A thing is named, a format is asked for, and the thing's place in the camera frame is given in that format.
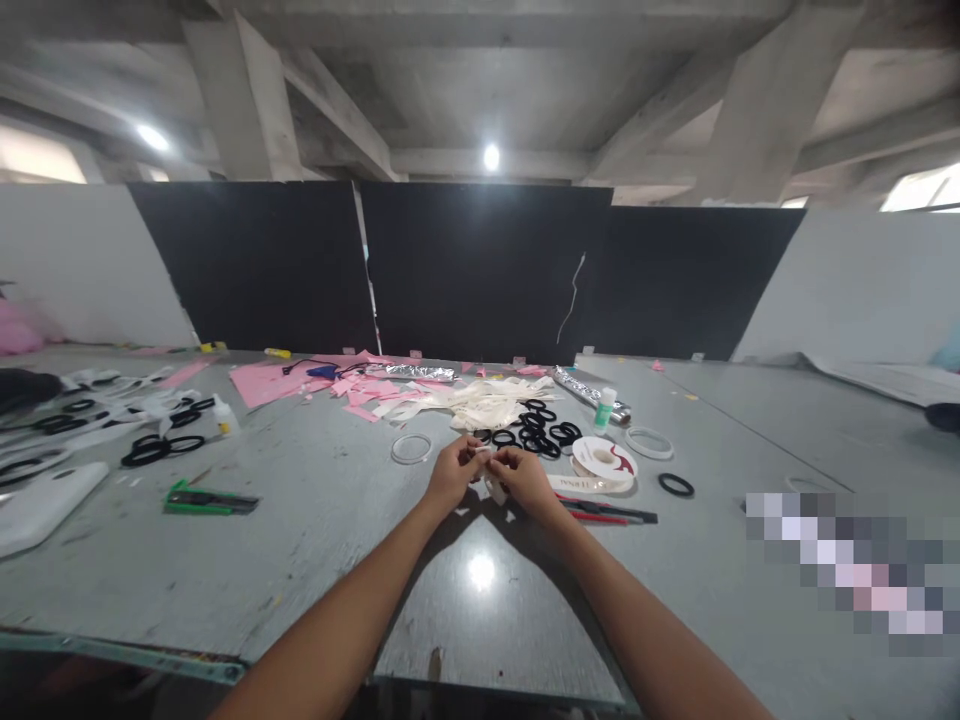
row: wire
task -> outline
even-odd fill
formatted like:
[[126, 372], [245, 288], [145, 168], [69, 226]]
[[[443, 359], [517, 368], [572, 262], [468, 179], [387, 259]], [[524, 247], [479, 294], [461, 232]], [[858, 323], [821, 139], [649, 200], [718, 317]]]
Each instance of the wire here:
[[580, 274], [580, 268], [583, 267], [583, 261], [587, 259], [587, 253], [584, 252], [580, 256], [580, 264], [577, 265], [577, 271], [573, 274], [573, 280], [570, 281], [570, 284], [573, 285], [573, 297], [570, 298], [570, 312], [567, 313], [567, 316], [563, 319], [563, 322], [560, 323], [560, 329], [557, 330], [557, 345], [560, 344], [560, 333], [563, 332], [563, 326], [567, 324], [567, 320], [570, 319], [570, 316], [573, 315], [573, 305], [577, 302], [577, 275]]

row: concrete pillar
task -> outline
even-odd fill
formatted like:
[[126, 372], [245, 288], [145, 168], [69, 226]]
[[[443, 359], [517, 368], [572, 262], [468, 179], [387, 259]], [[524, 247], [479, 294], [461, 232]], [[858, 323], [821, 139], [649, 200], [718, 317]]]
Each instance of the concrete pillar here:
[[210, 171], [205, 167], [187, 160], [169, 159], [163, 163], [163, 169], [170, 182], [208, 182]]
[[227, 179], [302, 180], [277, 51], [236, 11], [183, 31]]
[[864, 0], [800, 0], [740, 56], [689, 204], [780, 201], [863, 11]]

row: blue object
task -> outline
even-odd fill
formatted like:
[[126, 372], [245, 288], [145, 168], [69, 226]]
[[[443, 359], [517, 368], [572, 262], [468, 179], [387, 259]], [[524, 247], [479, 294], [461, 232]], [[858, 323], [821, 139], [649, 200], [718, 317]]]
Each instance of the blue object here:
[[336, 365], [323, 365], [318, 368], [310, 368], [307, 370], [307, 375], [310, 377], [322, 377], [327, 380], [336, 380], [337, 379], [337, 366]]

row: white bottle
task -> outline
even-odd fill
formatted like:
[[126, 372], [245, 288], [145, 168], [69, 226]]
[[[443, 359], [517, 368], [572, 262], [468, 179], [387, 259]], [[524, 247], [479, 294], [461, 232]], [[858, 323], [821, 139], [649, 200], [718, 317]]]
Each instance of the white bottle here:
[[233, 408], [221, 400], [216, 393], [213, 394], [213, 416], [217, 419], [220, 434], [224, 437], [240, 432], [240, 423], [237, 422], [237, 416], [233, 414]]
[[613, 388], [604, 388], [600, 391], [600, 404], [597, 405], [597, 415], [593, 419], [594, 435], [603, 435], [607, 432], [610, 413], [613, 412], [613, 404], [616, 401], [617, 391]]

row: white wall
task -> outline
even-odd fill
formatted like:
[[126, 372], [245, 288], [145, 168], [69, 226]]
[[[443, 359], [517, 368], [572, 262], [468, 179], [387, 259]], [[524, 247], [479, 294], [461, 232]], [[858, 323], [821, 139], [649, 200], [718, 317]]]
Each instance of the white wall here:
[[733, 360], [926, 363], [957, 322], [960, 216], [815, 209]]
[[68, 340], [195, 343], [125, 186], [0, 185], [0, 280]]

